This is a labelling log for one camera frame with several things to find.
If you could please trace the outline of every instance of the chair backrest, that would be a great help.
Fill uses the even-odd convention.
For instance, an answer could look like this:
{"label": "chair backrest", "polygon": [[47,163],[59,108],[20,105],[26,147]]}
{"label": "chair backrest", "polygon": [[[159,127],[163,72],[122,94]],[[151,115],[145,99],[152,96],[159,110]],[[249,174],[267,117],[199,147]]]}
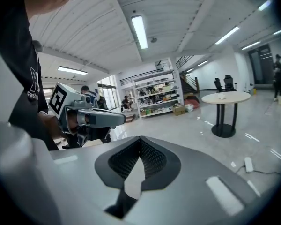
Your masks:
{"label": "chair backrest", "polygon": [[218,90],[218,92],[223,92],[221,82],[219,78],[216,78],[214,81],[215,87]]}
{"label": "chair backrest", "polygon": [[233,91],[234,90],[233,78],[231,77],[230,74],[225,75],[224,82],[225,82],[225,89],[226,89],[226,91]]}

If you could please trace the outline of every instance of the desk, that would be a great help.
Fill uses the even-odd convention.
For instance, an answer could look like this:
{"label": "desk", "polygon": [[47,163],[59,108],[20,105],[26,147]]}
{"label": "desk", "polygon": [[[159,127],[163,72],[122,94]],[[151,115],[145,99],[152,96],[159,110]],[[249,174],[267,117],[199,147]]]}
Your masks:
{"label": "desk", "polygon": [[[219,99],[219,94],[224,94],[225,99]],[[202,97],[205,103],[216,104],[216,125],[211,129],[212,133],[218,137],[232,137],[235,134],[235,123],[237,118],[237,104],[249,100],[251,95],[246,92],[220,92]],[[225,105],[234,104],[232,125],[224,123]]]}

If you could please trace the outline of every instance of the white shelving unit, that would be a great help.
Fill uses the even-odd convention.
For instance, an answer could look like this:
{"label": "white shelving unit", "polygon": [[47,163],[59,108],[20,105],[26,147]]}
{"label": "white shelving unit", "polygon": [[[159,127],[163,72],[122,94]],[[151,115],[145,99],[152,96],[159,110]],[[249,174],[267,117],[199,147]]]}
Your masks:
{"label": "white shelving unit", "polygon": [[[135,99],[136,99],[136,104],[137,104],[137,109],[138,109],[138,112],[139,112],[139,116],[140,116],[140,119],[141,118],[144,118],[144,117],[149,117],[149,116],[154,116],[154,115],[158,115],[158,114],[162,114],[162,113],[168,113],[168,112],[172,112],[171,109],[169,109],[169,107],[171,107],[171,105],[174,105],[175,102],[179,102],[181,103],[181,99],[183,100],[183,95],[182,94],[179,94],[179,87],[178,87],[178,84],[179,83],[176,83],[177,79],[175,77],[179,77],[179,76],[175,76],[175,73],[176,71],[174,70],[168,70],[168,71],[163,71],[163,72],[160,72],[160,73],[157,73],[157,74],[154,74],[154,75],[149,75],[149,76],[145,76],[145,77],[142,77],[142,78],[137,78],[135,80],[133,80],[133,89],[134,89],[134,93],[135,93]],[[163,83],[169,83],[171,86],[177,86],[176,88],[174,89],[171,89],[171,90],[168,90],[168,91],[161,91],[161,92],[157,92],[157,93],[153,93],[153,94],[146,94],[144,96],[138,96],[139,94],[139,90],[140,89],[145,89],[145,88],[148,88],[148,87],[154,87],[154,86],[157,86],[157,85],[160,85],[160,84],[163,84]],[[141,99],[142,98],[147,98],[147,97],[150,97],[150,96],[155,96],[155,95],[159,95],[159,94],[167,94],[169,92],[173,92],[175,91],[176,94],[179,94],[180,96],[179,97],[176,97],[174,99],[171,99],[171,100],[167,100],[167,101],[164,101],[162,103],[154,103],[154,104],[141,104]],[[162,108],[164,107],[164,109],[160,112],[154,112],[154,113],[151,113],[151,114],[147,114],[147,115],[141,115],[141,110],[143,109],[146,109],[146,108],[152,108],[152,107],[159,107],[159,108]]]}

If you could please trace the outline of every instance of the floor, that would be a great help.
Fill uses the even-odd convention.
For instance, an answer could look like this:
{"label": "floor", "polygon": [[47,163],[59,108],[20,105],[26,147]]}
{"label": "floor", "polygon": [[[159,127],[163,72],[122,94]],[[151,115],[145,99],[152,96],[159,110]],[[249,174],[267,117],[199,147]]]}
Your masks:
{"label": "floor", "polygon": [[[202,91],[201,97],[214,91]],[[232,123],[233,106],[227,105],[225,122]],[[180,146],[196,149],[250,180],[262,194],[281,179],[281,105],[273,101],[273,92],[258,90],[248,101],[239,103],[236,134],[219,138],[212,134],[216,120],[216,105],[201,102],[200,108],[180,116],[166,113],[137,119],[111,131],[111,139],[129,136],[150,136]],[[251,157],[256,172],[247,173],[244,158]],[[144,180],[139,160],[125,182],[125,191],[140,196]]]}

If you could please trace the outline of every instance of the shelf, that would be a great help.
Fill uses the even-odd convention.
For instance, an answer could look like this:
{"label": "shelf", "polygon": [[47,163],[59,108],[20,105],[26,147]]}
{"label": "shelf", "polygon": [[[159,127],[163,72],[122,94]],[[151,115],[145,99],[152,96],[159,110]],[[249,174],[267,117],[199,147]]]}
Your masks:
{"label": "shelf", "polygon": [[178,90],[178,89],[179,89],[179,88],[175,88],[175,89],[172,89],[172,90],[162,91],[162,92],[157,92],[157,93],[152,93],[152,94],[148,94],[148,95],[144,95],[144,96],[140,96],[140,97],[136,97],[136,98],[145,98],[145,97],[155,96],[155,95],[162,94],[162,93],[166,93],[166,92],[173,92],[173,91],[176,91],[176,90]]}
{"label": "shelf", "polygon": [[169,83],[169,82],[174,82],[174,81],[175,81],[175,79],[164,80],[162,82],[157,82],[157,83],[153,83],[153,84],[150,84],[150,85],[141,86],[141,87],[138,87],[138,88],[135,88],[135,89],[138,90],[138,89],[143,89],[143,88],[147,88],[147,87],[153,87],[153,86],[156,86],[156,85],[159,85],[159,84]]}
{"label": "shelf", "polygon": [[171,74],[173,71],[174,70],[168,70],[168,71],[156,73],[156,74],[153,74],[153,75],[149,75],[149,76],[146,76],[146,77],[137,78],[137,79],[134,79],[134,82],[139,82],[141,80],[146,80],[146,79],[153,78],[153,77],[159,77],[159,76]]}
{"label": "shelf", "polygon": [[152,103],[152,104],[148,104],[148,105],[145,105],[145,106],[141,106],[140,109],[145,108],[145,107],[152,107],[152,106],[156,106],[156,105],[160,105],[160,104],[165,104],[165,103],[169,103],[169,102],[173,102],[173,101],[178,101],[178,98],[171,99],[171,100],[168,100],[168,101],[162,102],[162,103]]}
{"label": "shelf", "polygon": [[165,111],[162,111],[162,112],[155,112],[155,113],[151,113],[151,114],[147,114],[147,115],[143,115],[143,116],[141,116],[142,118],[144,118],[144,117],[149,117],[149,116],[154,116],[154,115],[158,115],[158,114],[162,114],[162,113],[169,113],[169,112],[172,112],[173,110],[169,110],[169,109],[167,109],[167,110],[165,110]]}

